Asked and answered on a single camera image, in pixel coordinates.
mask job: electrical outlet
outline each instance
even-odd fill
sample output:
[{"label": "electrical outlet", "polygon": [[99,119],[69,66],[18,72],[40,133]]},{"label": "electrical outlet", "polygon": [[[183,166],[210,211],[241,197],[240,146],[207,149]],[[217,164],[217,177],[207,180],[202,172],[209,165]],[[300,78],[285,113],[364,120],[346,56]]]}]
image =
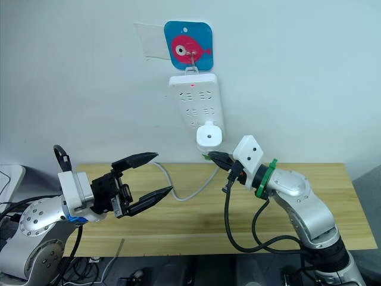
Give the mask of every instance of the electrical outlet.
[{"label": "electrical outlet", "polygon": [[170,78],[169,87],[190,133],[196,135],[200,126],[211,121],[221,128],[224,135],[220,90],[215,74],[173,76]]}]

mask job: white wall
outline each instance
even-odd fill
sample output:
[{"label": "white wall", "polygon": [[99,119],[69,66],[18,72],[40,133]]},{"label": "white wall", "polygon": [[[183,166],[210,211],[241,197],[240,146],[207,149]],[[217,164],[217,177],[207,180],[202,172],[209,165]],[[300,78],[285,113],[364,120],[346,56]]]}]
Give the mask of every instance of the white wall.
[{"label": "white wall", "polygon": [[55,176],[53,144],[75,163],[203,161],[167,96],[180,72],[144,58],[133,27],[202,20],[227,150],[251,133],[268,160],[344,162],[352,178],[381,164],[381,1],[0,3],[1,163]]}]

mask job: wooden table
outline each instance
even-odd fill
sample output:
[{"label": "wooden table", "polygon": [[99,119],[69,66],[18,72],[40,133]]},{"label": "wooden table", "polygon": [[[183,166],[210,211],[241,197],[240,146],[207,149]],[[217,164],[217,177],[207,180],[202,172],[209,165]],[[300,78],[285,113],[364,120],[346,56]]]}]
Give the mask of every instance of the wooden table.
[{"label": "wooden table", "polygon": [[[212,174],[213,164],[165,164],[178,196],[197,190]],[[303,173],[313,191],[331,209],[348,250],[377,248],[367,219],[343,164],[278,164],[278,168]],[[109,164],[80,165],[93,180],[110,171]],[[224,227],[225,194],[221,191],[227,173],[218,174],[195,198],[176,201],[171,194],[156,206],[135,217],[116,219],[113,213],[99,223],[87,223],[77,251],[78,256],[115,256],[121,239],[125,242],[120,256],[163,256],[181,254],[238,253],[227,239]],[[148,164],[128,170],[122,177],[132,196],[140,196],[168,185],[158,167]],[[230,198],[230,224],[236,241],[244,247],[256,245],[251,220],[264,201],[235,183]],[[276,235],[296,235],[286,212],[275,201],[260,216],[258,236],[264,241]],[[67,241],[65,255],[73,248],[76,232]],[[273,244],[279,249],[294,249],[293,241]]]}]

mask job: blue square sticker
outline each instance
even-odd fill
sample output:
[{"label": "blue square sticker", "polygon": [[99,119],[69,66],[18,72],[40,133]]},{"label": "blue square sticker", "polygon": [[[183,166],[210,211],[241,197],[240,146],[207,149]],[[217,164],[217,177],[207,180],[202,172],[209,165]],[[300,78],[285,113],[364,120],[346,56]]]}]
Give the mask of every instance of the blue square sticker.
[{"label": "blue square sticker", "polygon": [[164,26],[172,64],[179,70],[192,67],[192,55],[198,70],[213,67],[213,34],[207,23],[169,21]]}]

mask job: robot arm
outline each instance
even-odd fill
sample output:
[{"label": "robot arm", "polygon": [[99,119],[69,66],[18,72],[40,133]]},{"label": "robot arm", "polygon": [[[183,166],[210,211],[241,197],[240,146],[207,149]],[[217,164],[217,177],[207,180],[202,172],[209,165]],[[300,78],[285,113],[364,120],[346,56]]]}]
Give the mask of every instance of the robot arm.
[{"label": "robot arm", "polygon": [[276,160],[269,166],[261,164],[263,151],[251,135],[244,136],[235,148],[235,161],[226,153],[210,152],[209,156],[225,170],[233,171],[234,164],[238,165],[238,170],[243,172],[236,178],[245,188],[254,187],[255,195],[264,200],[273,197],[287,212],[303,249],[311,254],[306,259],[316,268],[321,283],[365,286],[351,254],[345,249],[331,211],[313,193],[304,175],[277,169]]},{"label": "robot arm", "polygon": [[114,212],[117,218],[134,216],[157,204],[171,186],[130,204],[133,199],[129,186],[121,181],[123,171],[157,155],[142,153],[119,160],[111,165],[110,173],[90,184],[84,172],[71,171],[65,153],[56,152],[64,171],[58,174],[63,195],[34,201],[25,209],[17,232],[0,252],[0,286],[47,285],[57,271],[67,238],[77,227],[99,222],[107,212]]}]

